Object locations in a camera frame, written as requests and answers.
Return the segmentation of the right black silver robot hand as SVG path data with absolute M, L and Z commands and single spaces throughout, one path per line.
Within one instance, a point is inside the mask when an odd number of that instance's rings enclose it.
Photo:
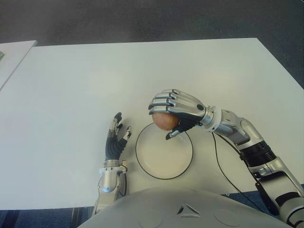
M 197 98 L 178 89 L 168 89 L 155 95 L 148 106 L 149 114 L 172 114 L 179 123 L 167 135 L 169 140 L 198 125 L 207 115 L 205 105 Z

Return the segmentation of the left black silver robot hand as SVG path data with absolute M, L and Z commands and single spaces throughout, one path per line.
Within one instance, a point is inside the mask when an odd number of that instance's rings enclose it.
M 132 135 L 131 126 L 128 126 L 122 138 L 118 138 L 118 133 L 123 127 L 121 123 L 122 113 L 118 112 L 110 123 L 105 145 L 105 160 L 119 160 L 124 151 L 129 138 Z

